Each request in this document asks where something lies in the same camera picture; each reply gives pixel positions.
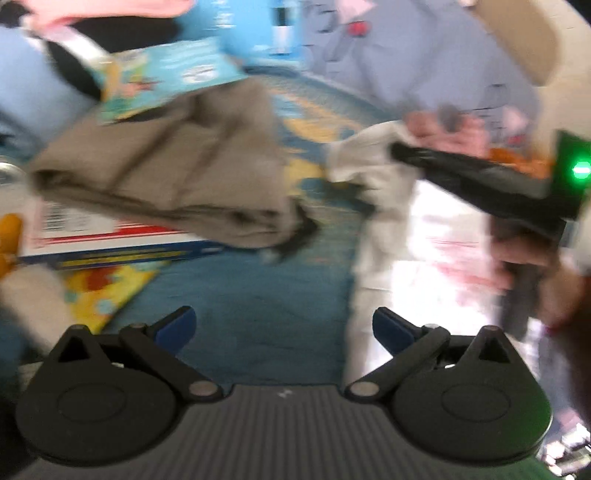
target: white fur toy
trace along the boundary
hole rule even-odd
[[[64,299],[61,279],[44,265],[17,268],[0,280],[0,302],[16,314],[42,353],[49,353],[76,323]]]

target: gray fabric cloth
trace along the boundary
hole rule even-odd
[[[97,115],[31,163],[47,199],[241,248],[294,232],[286,157],[258,80],[198,90],[131,121],[101,126]]]

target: blue toy package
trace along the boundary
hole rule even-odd
[[[181,40],[215,35],[245,66],[301,67],[298,0],[199,0],[178,22]]]
[[[105,123],[159,107],[182,93],[246,78],[221,53],[215,37],[116,53],[98,75]]]

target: green led light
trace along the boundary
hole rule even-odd
[[[591,175],[591,163],[580,161],[573,167],[573,175],[576,179],[586,179]]]

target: silver can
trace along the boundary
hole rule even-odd
[[[0,155],[0,218],[7,213],[22,214],[29,196],[25,172]]]

